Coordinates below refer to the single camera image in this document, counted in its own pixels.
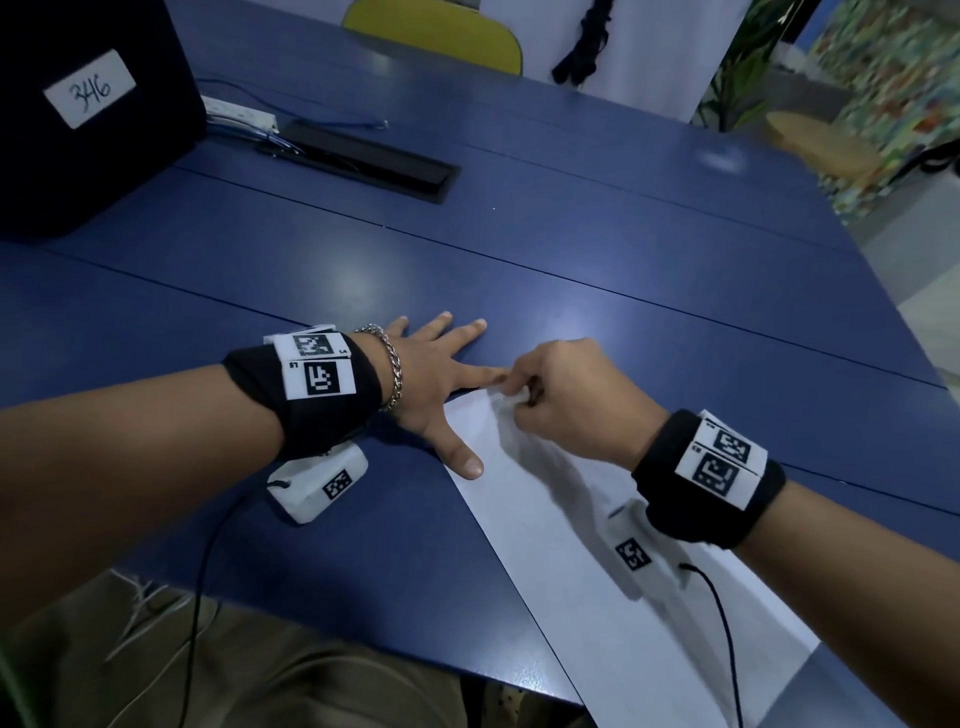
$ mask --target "sheet of paper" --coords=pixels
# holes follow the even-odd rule
[[[450,475],[597,726],[735,726],[707,585],[691,574],[669,609],[643,598],[597,531],[598,514],[636,497],[630,475],[519,432],[515,401],[481,390],[446,405],[485,467],[474,481]],[[723,600],[745,723],[756,726],[818,641],[731,553],[681,546]]]

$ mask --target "yellow chair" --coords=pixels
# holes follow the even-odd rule
[[[355,0],[344,27],[461,61],[519,75],[523,55],[514,34],[479,12],[444,0]]]

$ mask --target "bracelet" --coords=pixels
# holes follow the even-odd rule
[[[403,395],[403,369],[400,367],[400,357],[396,354],[396,349],[394,349],[394,345],[390,342],[390,337],[387,335],[387,332],[383,330],[383,327],[379,327],[377,324],[367,324],[357,329],[354,333],[371,333],[383,342],[383,346],[387,348],[387,357],[390,359],[390,369],[394,375],[394,392],[390,395],[387,403],[380,407],[380,411],[390,412],[396,407],[396,404],[400,401],[400,397]]]

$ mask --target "left hand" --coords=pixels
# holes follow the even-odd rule
[[[403,370],[403,395],[392,414],[401,427],[430,443],[452,471],[473,480],[483,474],[483,463],[446,421],[444,402],[458,389],[499,384],[508,370],[455,361],[453,355],[487,330],[487,322],[477,319],[444,333],[452,320],[453,315],[444,312],[407,337],[403,336],[408,324],[406,316],[386,328]],[[383,400],[388,400],[394,380],[386,348],[369,334],[352,334],[352,338],[376,369]]]

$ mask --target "right hand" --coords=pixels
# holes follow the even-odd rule
[[[636,469],[670,414],[647,397],[593,339],[551,341],[521,356],[503,384],[518,404],[516,426],[574,455]]]

